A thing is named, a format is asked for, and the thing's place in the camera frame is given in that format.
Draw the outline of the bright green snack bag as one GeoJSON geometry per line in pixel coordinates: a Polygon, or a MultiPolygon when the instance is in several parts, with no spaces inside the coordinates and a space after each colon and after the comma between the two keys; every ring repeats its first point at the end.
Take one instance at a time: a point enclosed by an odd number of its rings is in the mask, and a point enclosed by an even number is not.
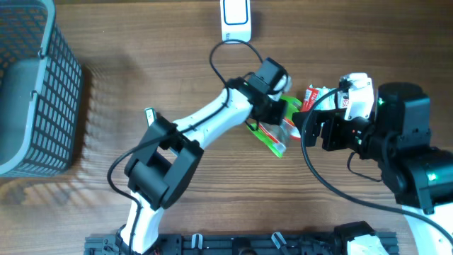
{"type": "Polygon", "coordinates": [[[292,115],[302,109],[302,102],[290,96],[282,96],[287,102],[287,111],[280,125],[250,124],[248,129],[263,142],[278,158],[282,158],[291,140],[300,140],[300,133],[292,122],[292,115]]]}

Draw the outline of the light green snack packet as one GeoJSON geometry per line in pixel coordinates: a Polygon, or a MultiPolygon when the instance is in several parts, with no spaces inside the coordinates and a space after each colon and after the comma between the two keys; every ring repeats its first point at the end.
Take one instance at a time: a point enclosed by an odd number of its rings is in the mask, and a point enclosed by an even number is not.
{"type": "MultiPolygon", "coordinates": [[[[325,96],[328,92],[331,92],[333,89],[327,88],[323,86],[322,88],[320,87],[314,87],[312,84],[309,86],[315,89],[319,90],[319,95],[316,101],[318,101],[321,97],[325,96]]],[[[335,102],[335,94],[331,94],[329,97],[325,98],[320,102],[320,104],[317,105],[316,110],[320,111],[329,111],[329,110],[334,110],[336,109],[336,102],[335,102]]]]}

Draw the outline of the red and white sachet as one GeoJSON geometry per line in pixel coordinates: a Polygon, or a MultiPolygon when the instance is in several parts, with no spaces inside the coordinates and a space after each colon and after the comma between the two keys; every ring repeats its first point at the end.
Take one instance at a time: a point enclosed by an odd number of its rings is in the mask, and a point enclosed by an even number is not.
{"type": "Polygon", "coordinates": [[[301,112],[309,111],[313,107],[314,103],[316,102],[318,95],[319,95],[318,89],[315,89],[312,87],[307,88],[306,92],[305,92],[305,97],[304,97],[304,101],[302,104],[301,112]]]}

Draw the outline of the green carton with barcode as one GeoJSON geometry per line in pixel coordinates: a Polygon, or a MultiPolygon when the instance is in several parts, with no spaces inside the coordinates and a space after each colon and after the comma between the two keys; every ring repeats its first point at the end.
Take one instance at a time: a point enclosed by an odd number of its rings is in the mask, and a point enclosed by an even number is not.
{"type": "Polygon", "coordinates": [[[154,108],[145,108],[144,114],[147,121],[147,125],[150,126],[156,120],[156,111],[154,108]]]}

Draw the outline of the cup noodles cup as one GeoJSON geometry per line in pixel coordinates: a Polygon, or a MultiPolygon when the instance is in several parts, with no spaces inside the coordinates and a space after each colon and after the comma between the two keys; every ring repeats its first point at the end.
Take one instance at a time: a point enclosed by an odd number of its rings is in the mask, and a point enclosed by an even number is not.
{"type": "Polygon", "coordinates": [[[338,109],[344,109],[349,106],[349,93],[347,91],[339,91],[336,99],[338,109]]]}

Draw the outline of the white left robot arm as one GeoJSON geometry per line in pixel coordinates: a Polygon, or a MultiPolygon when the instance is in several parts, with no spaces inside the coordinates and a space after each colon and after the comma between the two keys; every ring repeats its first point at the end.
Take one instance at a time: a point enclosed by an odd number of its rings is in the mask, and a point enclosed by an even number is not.
{"type": "Polygon", "coordinates": [[[117,236],[120,251],[150,253],[165,210],[188,187],[204,150],[249,118],[279,125],[287,107],[280,97],[291,85],[286,69],[267,58],[247,78],[228,80],[218,97],[192,115],[173,122],[157,117],[139,144],[125,153],[126,196],[132,207],[117,236]]]}

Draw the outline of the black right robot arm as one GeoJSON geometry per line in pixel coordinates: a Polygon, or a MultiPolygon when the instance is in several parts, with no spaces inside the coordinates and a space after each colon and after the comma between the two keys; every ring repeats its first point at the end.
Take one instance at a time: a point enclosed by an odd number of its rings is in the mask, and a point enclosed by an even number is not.
{"type": "Polygon", "coordinates": [[[433,147],[430,98],[413,83],[382,84],[370,118],[349,118],[344,110],[298,112],[292,116],[301,135],[302,154],[312,174],[327,189],[350,202],[405,215],[420,254],[452,253],[452,153],[433,147]],[[372,159],[397,207],[348,195],[315,170],[307,147],[318,137],[326,151],[351,149],[372,159]]]}

